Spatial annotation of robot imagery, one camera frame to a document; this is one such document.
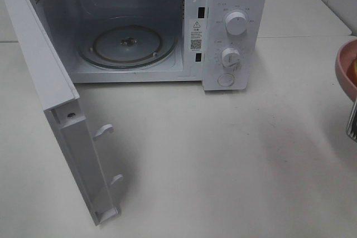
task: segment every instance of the power level knob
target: power level knob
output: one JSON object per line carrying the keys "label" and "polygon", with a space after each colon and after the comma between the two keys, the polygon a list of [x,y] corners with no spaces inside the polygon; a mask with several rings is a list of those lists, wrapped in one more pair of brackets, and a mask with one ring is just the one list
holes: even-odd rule
{"label": "power level knob", "polygon": [[243,11],[232,11],[225,18],[225,28],[233,36],[239,36],[247,29],[248,16]]}
{"label": "power level knob", "polygon": [[226,48],[221,54],[222,64],[226,68],[234,68],[240,63],[241,55],[235,48]]}

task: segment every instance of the qr code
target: qr code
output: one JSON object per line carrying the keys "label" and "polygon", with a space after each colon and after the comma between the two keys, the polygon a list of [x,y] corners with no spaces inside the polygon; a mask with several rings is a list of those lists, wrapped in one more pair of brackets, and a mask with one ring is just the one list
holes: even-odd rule
{"label": "qr code", "polygon": [[191,39],[191,49],[200,50],[202,44],[202,39]]}

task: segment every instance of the warning label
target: warning label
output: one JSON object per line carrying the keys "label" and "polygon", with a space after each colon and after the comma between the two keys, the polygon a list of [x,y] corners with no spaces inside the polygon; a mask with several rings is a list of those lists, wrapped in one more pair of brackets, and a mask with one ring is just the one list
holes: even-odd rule
{"label": "warning label", "polygon": [[190,50],[202,52],[203,44],[206,38],[206,21],[205,19],[190,20]]}

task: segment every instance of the white microwave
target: white microwave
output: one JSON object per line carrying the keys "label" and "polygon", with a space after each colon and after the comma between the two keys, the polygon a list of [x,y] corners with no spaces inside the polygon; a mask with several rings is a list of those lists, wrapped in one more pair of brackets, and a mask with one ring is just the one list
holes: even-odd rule
{"label": "white microwave", "polygon": [[5,0],[44,113],[97,225],[116,215],[73,83],[247,86],[265,0]]}

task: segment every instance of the microwave door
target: microwave door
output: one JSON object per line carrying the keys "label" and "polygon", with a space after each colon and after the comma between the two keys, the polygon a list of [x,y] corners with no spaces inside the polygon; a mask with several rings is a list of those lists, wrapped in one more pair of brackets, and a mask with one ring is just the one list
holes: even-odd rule
{"label": "microwave door", "polygon": [[90,133],[79,94],[31,1],[5,0],[5,4],[46,118],[97,225],[118,213],[94,144],[111,127]]}

